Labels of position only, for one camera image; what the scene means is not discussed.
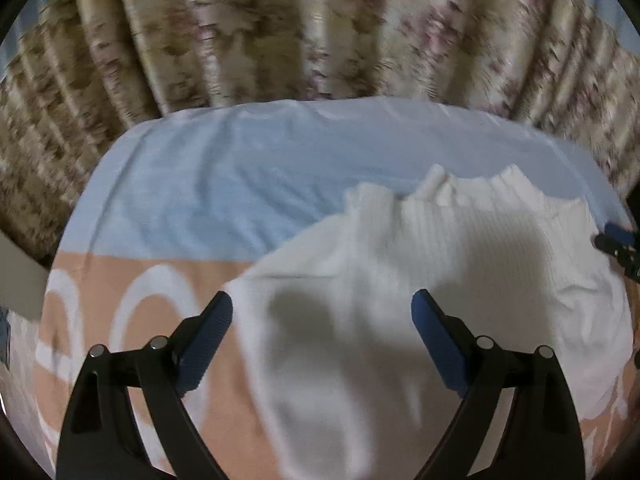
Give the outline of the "orange white lettered bedspread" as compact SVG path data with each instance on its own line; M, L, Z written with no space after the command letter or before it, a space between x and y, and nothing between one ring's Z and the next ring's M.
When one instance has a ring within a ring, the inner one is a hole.
M597 225L593 247L608 222L630 223L584 148L459 107L399 98L279 101L183 110L126 132L82 193L44 293L34 389L54 474L66 408L92 347L138 350L170 336L256 262L343 212L352 188L371 183L406 197L436 166L462 179L513 166L548 196L583 198ZM638 413L638 289L602 254L624 280L634 344L625 417L578 418L583 479L623 445ZM231 325L182 402L223 479L285 479L250 391L231 302ZM171 472L142 391L129 395L152 465ZM513 396L500 394L473 471L494 458Z

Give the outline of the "white knit sweater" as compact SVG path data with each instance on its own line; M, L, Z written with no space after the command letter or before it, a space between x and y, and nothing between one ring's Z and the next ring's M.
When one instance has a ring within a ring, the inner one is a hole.
M634 335L583 198L516 167L433 167L401 197L349 190L226 289L250 391L285 479L410 479L469 387L443 315L506 350L549 346L578 418L622 419Z

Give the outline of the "leaning white board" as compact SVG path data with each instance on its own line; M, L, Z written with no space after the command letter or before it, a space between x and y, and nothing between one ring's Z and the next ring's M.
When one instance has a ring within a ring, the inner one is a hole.
M0 240L0 300L2 307L35 321L42 315L48 271L26 255L9 237Z

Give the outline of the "blue floral curtain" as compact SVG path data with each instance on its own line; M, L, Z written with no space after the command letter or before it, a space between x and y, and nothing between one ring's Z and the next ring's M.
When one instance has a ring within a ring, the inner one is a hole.
M630 0L1 0L1 231L50 260L99 160L206 105L408 96L582 144L639 180Z

